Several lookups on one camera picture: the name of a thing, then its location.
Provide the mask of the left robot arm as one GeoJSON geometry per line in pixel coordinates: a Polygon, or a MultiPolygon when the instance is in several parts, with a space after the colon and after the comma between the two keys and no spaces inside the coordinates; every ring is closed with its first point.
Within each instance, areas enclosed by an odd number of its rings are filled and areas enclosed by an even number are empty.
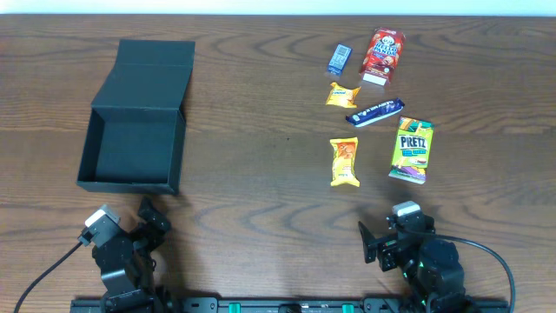
{"type": "Polygon", "coordinates": [[[151,252],[164,243],[171,222],[144,197],[131,231],[123,230],[120,217],[104,204],[85,221],[85,233],[95,247],[92,256],[107,292],[102,312],[177,312],[179,303],[154,279],[156,260],[151,252]]]}

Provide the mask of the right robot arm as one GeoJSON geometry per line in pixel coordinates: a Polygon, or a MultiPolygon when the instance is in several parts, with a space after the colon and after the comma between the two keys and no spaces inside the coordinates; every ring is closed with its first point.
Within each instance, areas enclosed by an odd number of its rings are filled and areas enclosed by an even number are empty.
{"type": "Polygon", "coordinates": [[[400,300],[399,312],[478,312],[466,295],[465,274],[454,243],[435,237],[434,219],[421,212],[387,218],[393,234],[375,237],[358,223],[366,263],[382,271],[400,269],[410,295],[400,300]]]}

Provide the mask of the black gift box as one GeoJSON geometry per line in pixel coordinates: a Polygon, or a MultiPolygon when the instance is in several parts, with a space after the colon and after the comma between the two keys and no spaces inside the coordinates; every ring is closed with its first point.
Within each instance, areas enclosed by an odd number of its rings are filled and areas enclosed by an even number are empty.
{"type": "Polygon", "coordinates": [[[77,174],[90,192],[176,195],[195,42],[120,41],[91,103],[77,174]]]}

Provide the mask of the green Pretz snack box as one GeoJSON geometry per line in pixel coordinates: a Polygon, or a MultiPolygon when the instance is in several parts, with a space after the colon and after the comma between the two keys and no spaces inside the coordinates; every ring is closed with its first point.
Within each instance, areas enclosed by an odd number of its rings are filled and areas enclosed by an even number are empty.
{"type": "Polygon", "coordinates": [[[427,180],[427,167],[434,124],[400,117],[389,176],[412,183],[427,180]]]}

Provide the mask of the red Hello Panda box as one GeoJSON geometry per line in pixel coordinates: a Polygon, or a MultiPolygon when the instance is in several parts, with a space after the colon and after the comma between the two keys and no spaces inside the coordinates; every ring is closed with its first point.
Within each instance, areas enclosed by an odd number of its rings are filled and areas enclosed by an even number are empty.
{"type": "Polygon", "coordinates": [[[360,69],[361,80],[380,86],[390,84],[405,41],[405,35],[399,30],[377,28],[360,69]]]}

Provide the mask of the dark blue chocolate bar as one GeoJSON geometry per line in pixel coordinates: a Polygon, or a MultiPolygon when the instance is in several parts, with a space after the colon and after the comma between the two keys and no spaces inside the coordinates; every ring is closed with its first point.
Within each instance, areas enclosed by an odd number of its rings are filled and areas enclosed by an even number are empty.
{"type": "Polygon", "coordinates": [[[387,100],[357,113],[347,115],[346,121],[356,128],[367,126],[401,112],[405,104],[399,98],[387,100]]]}

